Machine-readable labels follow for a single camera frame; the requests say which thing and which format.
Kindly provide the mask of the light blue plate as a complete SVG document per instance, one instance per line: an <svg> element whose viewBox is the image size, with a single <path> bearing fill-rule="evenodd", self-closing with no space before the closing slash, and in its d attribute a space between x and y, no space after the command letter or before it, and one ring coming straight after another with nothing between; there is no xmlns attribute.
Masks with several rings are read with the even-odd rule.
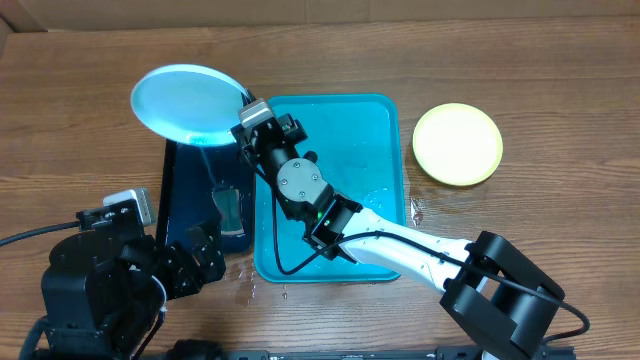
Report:
<svg viewBox="0 0 640 360"><path fill-rule="evenodd" d="M218 70L172 64L146 74L133 88L131 108L154 133L177 143L216 147L234 142L246 94L238 81Z"/></svg>

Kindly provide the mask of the green plate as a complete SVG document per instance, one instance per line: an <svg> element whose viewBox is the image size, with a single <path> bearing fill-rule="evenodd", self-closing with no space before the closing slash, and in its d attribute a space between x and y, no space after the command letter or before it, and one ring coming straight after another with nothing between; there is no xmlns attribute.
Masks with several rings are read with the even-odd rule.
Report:
<svg viewBox="0 0 640 360"><path fill-rule="evenodd" d="M495 122L482 110L446 103L427 111L412 135L414 156L423 171L450 186L474 186L498 168L503 140Z"/></svg>

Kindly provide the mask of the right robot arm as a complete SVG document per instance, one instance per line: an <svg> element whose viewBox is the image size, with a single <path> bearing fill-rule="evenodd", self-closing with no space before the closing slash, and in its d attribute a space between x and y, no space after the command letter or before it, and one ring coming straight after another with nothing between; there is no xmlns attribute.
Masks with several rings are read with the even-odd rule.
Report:
<svg viewBox="0 0 640 360"><path fill-rule="evenodd" d="M314 153L296 146L307 134L263 99L242 97L231 130L246 161L269 185L285 217L304 224L317 256L384 267L441 292L441 306L485 352L531 359L564 292L504 237L474 241L429 235L388 221L324 180Z"/></svg>

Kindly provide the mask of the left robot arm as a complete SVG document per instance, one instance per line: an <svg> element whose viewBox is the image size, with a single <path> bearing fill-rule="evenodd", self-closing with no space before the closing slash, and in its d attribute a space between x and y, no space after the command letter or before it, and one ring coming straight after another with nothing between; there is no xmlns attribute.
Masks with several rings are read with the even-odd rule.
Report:
<svg viewBox="0 0 640 360"><path fill-rule="evenodd" d="M158 246L141 225L109 225L58 243L41 280L45 316L22 359L137 359L164 323L169 301L191 296L226 270L221 231L189 228L190 248Z"/></svg>

